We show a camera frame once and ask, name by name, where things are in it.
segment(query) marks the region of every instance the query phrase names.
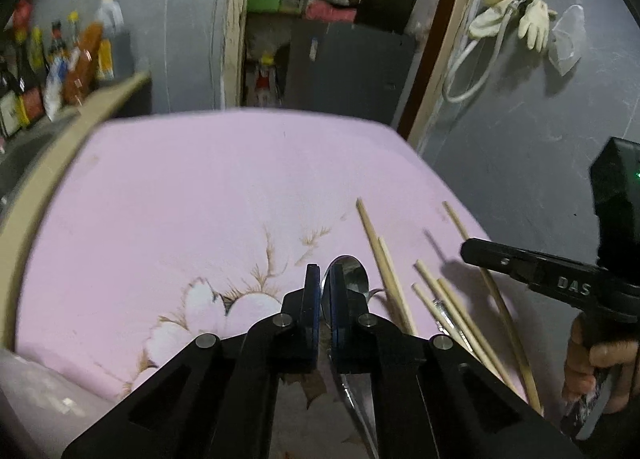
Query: shelf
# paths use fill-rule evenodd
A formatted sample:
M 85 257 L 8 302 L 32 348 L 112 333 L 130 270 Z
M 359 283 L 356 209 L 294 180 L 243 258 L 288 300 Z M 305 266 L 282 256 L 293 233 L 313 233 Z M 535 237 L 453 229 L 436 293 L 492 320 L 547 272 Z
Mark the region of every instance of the shelf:
M 277 15 L 279 17 L 290 17 L 292 19 L 302 18 L 302 14 L 289 14 L 287 12 L 247 12 L 247 15 Z

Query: finger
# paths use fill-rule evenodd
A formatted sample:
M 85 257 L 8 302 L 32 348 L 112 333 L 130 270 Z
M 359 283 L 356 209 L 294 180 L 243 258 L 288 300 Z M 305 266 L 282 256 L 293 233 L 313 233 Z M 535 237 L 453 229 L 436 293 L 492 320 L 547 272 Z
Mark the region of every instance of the finger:
M 536 51 L 542 51 L 542 44 L 545 41 L 545 30 L 539 30 L 538 36 L 536 37 Z
M 626 407 L 629 402 L 629 390 L 631 387 L 631 377 L 633 376 L 633 365 L 624 365 L 620 371 L 620 378 L 611 391 L 611 397 L 607 402 L 605 411 L 607 413 L 618 412 Z
M 529 27 L 529 33 L 527 33 L 527 48 L 529 48 L 529 51 L 533 49 L 533 47 L 536 45 L 537 33 L 538 33 L 537 28 L 535 28 L 534 26 Z
M 565 367 L 564 384 L 572 392 L 578 392 L 578 394 L 589 394 L 596 388 L 596 378 L 592 375 L 577 373 Z
M 589 351 L 573 342 L 569 342 L 567 346 L 565 366 L 577 373 L 593 375 L 593 365 L 589 362 Z
M 580 397 L 581 395 L 569 389 L 566 383 L 562 386 L 562 399 L 565 401 L 578 401 Z
M 574 323 L 571 324 L 571 341 L 575 344 L 582 345 L 582 319 L 577 316 Z
M 619 363 L 633 363 L 638 352 L 638 342 L 620 341 L 597 344 L 589 352 L 589 361 L 594 367 L 607 369 Z
M 520 24 L 518 25 L 518 38 L 524 38 L 524 36 L 527 35 L 527 30 L 529 29 L 530 24 L 529 19 L 526 17 L 522 17 L 520 19 Z

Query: pink table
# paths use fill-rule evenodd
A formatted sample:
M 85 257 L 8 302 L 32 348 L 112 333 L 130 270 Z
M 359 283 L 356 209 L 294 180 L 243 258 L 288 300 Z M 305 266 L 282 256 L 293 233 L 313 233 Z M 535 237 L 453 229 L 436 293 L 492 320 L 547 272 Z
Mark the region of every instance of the pink table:
M 418 155 L 379 124 L 260 110 L 101 126 L 34 243 L 17 351 L 117 399 L 197 334 L 229 337 L 279 311 L 309 262 L 324 271 L 338 255 L 354 255 L 370 287 L 380 287 L 357 197 L 386 239 L 420 335 L 437 328 L 410 287 L 420 282 L 418 258 L 453 282 L 513 371 L 442 201 L 471 235 L 485 233 Z M 503 291 L 522 288 L 498 282 Z M 370 308 L 387 315 L 378 299 Z

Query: white flower print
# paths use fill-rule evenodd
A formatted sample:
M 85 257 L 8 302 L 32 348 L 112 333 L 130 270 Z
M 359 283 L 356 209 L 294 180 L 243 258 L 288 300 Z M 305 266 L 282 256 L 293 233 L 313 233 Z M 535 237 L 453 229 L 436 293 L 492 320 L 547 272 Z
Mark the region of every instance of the white flower print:
M 280 312 L 280 302 L 265 293 L 247 293 L 235 299 L 228 313 L 222 296 L 205 279 L 187 288 L 183 309 L 175 319 L 160 317 L 145 342 L 145 368 L 129 384 L 134 390 L 203 333 L 228 338 L 245 333 L 258 320 Z

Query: flower pattern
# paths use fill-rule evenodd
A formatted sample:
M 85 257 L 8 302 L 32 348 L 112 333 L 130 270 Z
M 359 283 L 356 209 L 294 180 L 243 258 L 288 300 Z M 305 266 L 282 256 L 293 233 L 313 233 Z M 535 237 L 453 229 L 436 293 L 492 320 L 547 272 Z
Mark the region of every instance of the flower pattern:
M 347 219 L 344 213 L 340 221 Z M 294 266 L 305 265 L 322 238 L 331 233 L 330 227 L 302 230 L 303 253 Z M 250 279 L 240 277 L 236 287 L 226 279 L 226 290 L 214 290 L 205 278 L 191 282 L 184 290 L 181 306 L 169 316 L 158 317 L 138 359 L 134 378 L 124 382 L 123 395 L 129 394 L 149 379 L 160 367 L 203 333 L 213 333 L 225 339 L 245 333 L 262 318 L 280 312 L 280 288 L 277 283 L 289 264 L 289 259 L 276 267 L 273 236 L 265 227 L 266 266 L 256 263 L 248 272 Z
M 229 301 L 215 292 L 205 279 L 196 279 L 188 285 L 182 308 L 174 317 L 161 316 L 145 342 L 140 371 L 125 385 L 128 393 L 150 378 L 159 367 L 203 333 L 229 338 L 245 333 L 258 320 L 280 311 L 281 304 L 273 296 L 249 292 Z

